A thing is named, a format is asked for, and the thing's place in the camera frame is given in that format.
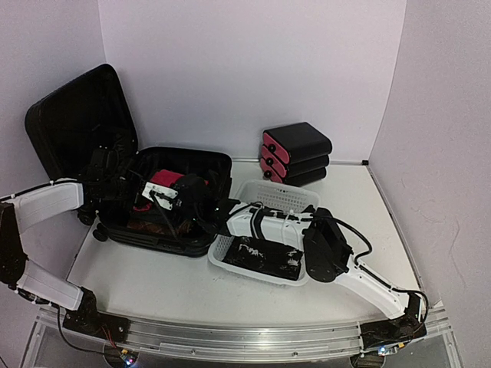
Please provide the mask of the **black ribbed hard-shell suitcase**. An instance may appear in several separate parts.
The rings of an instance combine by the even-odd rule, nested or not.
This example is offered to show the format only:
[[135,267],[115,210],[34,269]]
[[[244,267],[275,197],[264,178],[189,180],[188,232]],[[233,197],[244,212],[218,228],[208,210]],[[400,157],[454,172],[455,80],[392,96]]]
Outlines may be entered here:
[[[227,198],[232,161],[224,153],[176,147],[140,149],[117,72],[102,64],[32,105],[25,129],[50,179],[84,187],[77,216],[99,241],[197,258],[214,237],[201,227],[213,204]],[[148,182],[204,180],[209,202],[166,210],[142,194]]]

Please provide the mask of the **black white splatter jeans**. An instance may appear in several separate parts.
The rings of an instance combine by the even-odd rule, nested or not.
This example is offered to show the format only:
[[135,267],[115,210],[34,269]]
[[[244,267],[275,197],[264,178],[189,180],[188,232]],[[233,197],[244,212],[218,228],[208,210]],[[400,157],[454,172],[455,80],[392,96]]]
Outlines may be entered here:
[[290,245],[249,237],[235,237],[223,262],[260,274],[297,281],[303,251]]

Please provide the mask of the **white perforated plastic basket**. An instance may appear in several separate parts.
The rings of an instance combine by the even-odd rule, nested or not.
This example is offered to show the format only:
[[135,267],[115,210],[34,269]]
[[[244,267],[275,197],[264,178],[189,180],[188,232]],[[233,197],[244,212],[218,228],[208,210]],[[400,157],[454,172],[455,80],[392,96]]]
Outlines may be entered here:
[[[314,208],[320,206],[320,197],[315,192],[258,179],[245,181],[240,186],[236,198],[245,203],[261,202],[269,208],[279,209],[284,212],[303,212],[310,205]],[[240,277],[250,278],[263,283],[288,287],[301,287],[307,283],[308,276],[305,271],[304,259],[301,260],[300,275],[296,281],[261,274],[223,262],[222,260],[226,256],[233,240],[234,238],[222,235],[216,237],[210,245],[207,255],[212,265],[224,271],[239,275]]]

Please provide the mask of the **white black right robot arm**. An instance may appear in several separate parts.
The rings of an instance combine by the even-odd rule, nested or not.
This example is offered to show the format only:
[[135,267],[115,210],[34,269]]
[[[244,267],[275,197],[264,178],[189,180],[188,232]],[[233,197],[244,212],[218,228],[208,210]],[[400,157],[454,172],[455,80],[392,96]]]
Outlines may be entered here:
[[273,284],[297,285],[304,278],[337,284],[373,304],[384,319],[362,325],[370,346],[426,333],[427,296],[393,286],[361,262],[341,231],[351,226],[322,208],[314,193],[249,180],[238,198],[220,199],[204,179],[189,174],[165,189],[158,202],[227,242],[217,263],[228,271]]

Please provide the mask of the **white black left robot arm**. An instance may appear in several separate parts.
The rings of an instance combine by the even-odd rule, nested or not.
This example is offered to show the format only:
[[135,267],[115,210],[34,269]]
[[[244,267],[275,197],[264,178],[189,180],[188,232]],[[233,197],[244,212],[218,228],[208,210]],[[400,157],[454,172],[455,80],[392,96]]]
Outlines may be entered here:
[[[46,172],[34,163],[35,152],[20,146],[1,150],[1,194],[12,194],[47,180]],[[30,227],[21,235],[29,258],[54,275],[66,278],[88,228],[74,212],[65,212]],[[1,345],[24,344],[38,314],[38,307],[1,286]]]

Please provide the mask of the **pink garment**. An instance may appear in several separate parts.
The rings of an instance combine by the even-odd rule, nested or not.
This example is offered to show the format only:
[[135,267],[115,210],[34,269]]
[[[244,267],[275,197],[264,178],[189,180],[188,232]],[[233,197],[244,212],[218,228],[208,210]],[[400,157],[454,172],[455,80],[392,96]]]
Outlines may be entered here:
[[133,210],[135,212],[147,212],[151,210],[154,204],[157,204],[155,202],[151,202],[150,200],[142,196],[143,188],[147,182],[152,182],[161,186],[174,189],[173,187],[175,186],[177,180],[182,177],[183,174],[172,172],[167,169],[161,169],[156,171],[151,176],[151,178],[141,186],[141,189],[137,192],[137,197],[135,199],[135,203],[133,204]]

